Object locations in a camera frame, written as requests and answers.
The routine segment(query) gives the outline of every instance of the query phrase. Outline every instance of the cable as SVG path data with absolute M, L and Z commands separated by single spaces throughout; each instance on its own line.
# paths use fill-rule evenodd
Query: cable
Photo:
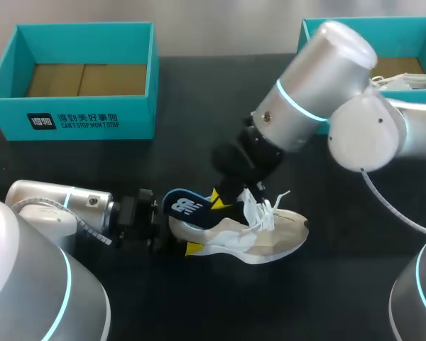
M 422 232 L 426 234 L 426 227 L 423 227 L 416 222 L 413 222 L 409 218 L 407 218 L 405 215 L 403 215 L 401 212 L 399 212 L 397 209 L 395 209 L 386 199 L 382 196 L 382 194 L 379 193 L 376 186 L 372 183 L 371 179 L 369 178 L 368 174 L 366 172 L 361 172 L 364 181 L 366 182 L 367 186 L 371 190 L 371 192 L 377 197 L 378 201 L 380 201 L 386 208 L 390 210 L 391 213 L 393 213 L 396 217 L 401 219 L 404 223 L 412 227 L 413 229 L 416 229 L 419 232 Z
M 44 203 L 49 204 L 49 205 L 51 205 L 51 206 L 53 206 L 53 207 L 55 207 L 59 210 L 70 213 L 74 218 L 76 218 L 77 226 L 80 226 L 82 229 L 84 229 L 85 231 L 90 233 L 93 237 L 98 239 L 100 242 L 102 242 L 106 245 L 112 244 L 111 239 L 109 239 L 109 238 L 103 236 L 102 234 L 98 233 L 97 230 L 90 227 L 84 220 L 80 219 L 72 210 L 70 210 L 69 208 L 63 206 L 62 204 L 60 204 L 59 202 L 56 202 L 54 200 L 46 199 L 44 197 L 30 197 L 28 199 L 24 199 L 24 200 L 21 200 L 21 201 L 15 203 L 13 206 L 11 206 L 11 209 L 16 213 L 19 213 L 26 205 L 33 204 L 33 203 L 40 203 L 40 202 L 44 202 Z

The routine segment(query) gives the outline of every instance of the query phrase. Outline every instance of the white wall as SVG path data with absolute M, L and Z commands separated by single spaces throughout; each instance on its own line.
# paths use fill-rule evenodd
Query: white wall
M 424 16 L 426 0 L 0 0 L 0 55 L 16 23 L 152 21 L 161 55 L 295 52 L 306 17 Z

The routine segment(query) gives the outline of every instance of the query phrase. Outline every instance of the glowing blue light ring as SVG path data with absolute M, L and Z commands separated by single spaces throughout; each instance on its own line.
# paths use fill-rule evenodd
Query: glowing blue light ring
M 292 99 L 292 97 L 289 96 L 287 92 L 285 92 L 285 90 L 283 89 L 283 86 L 281 85 L 281 82 L 279 80 L 276 81 L 276 87 L 278 88 L 278 90 L 282 94 L 282 96 L 287 100 L 287 102 L 289 102 L 289 104 L 292 107 L 296 108 L 296 110 L 298 110 L 299 112 L 301 112 L 303 115 L 308 116 L 310 119 L 315 119 L 316 121 L 320 121 L 320 122 L 326 122 L 326 121 L 328 121 L 328 119 L 325 119 L 324 117 L 315 116 L 315 115 L 311 114 L 310 112 L 308 112 L 307 110 L 304 110 L 302 107 L 300 107 Z
M 70 201 L 71 198 L 71 191 L 74 190 L 75 187 L 71 187 L 70 191 L 66 194 L 66 198 L 65 198 L 65 202 L 63 203 L 63 206 L 65 206 L 66 208 L 68 208 L 68 202 Z
M 63 314 L 65 314 L 66 306 L 68 304 L 68 300 L 70 299 L 70 293 L 71 293 L 71 266 L 70 262 L 68 261 L 68 258 L 66 257 L 66 254 L 63 252 L 62 249 L 60 249 L 62 252 L 63 258 L 65 259 L 66 263 L 66 269 L 67 269 L 67 279 L 66 279 L 66 291 L 65 291 L 65 297 L 63 298 L 62 306 L 60 307 L 60 311 L 58 312 L 57 317 L 54 320 L 54 323 L 50 327 L 49 331 L 43 337 L 41 341 L 48 341 L 55 330 L 57 329 L 58 325 L 60 324 L 60 321 L 62 320 Z
M 426 247 L 426 244 L 424 245 L 424 247 L 421 249 L 420 253 L 418 254 L 417 265 L 415 267 L 415 277 L 417 280 L 418 293 L 420 293 L 421 301 L 423 302 L 426 308 L 426 297 L 425 297 L 425 294 L 423 293 L 423 289 L 421 288 L 421 282 L 420 282 L 420 259 L 421 259 L 421 255 L 423 254 L 423 251 L 425 250 L 425 247 Z

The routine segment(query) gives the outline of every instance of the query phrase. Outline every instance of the brown cardboard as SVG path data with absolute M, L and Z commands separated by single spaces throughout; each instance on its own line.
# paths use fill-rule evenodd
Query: brown cardboard
M 371 71 L 371 78 L 389 78 L 401 73 L 425 73 L 416 57 L 379 57 L 377 66 Z
M 145 94 L 147 65 L 85 65 L 79 96 Z
M 77 96 L 83 64 L 39 64 L 27 89 L 27 97 Z

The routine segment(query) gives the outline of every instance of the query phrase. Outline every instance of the new balance logo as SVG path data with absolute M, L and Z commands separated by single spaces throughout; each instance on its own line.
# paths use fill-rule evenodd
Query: new balance logo
M 201 204 L 199 203 L 196 204 L 194 201 L 185 199 L 183 197 L 178 199 L 178 201 L 175 204 L 172 204 L 172 206 L 170 206 L 172 210 L 180 212 L 180 213 L 183 212 L 186 215 L 190 215 L 195 210 L 201 207 L 202 207 Z

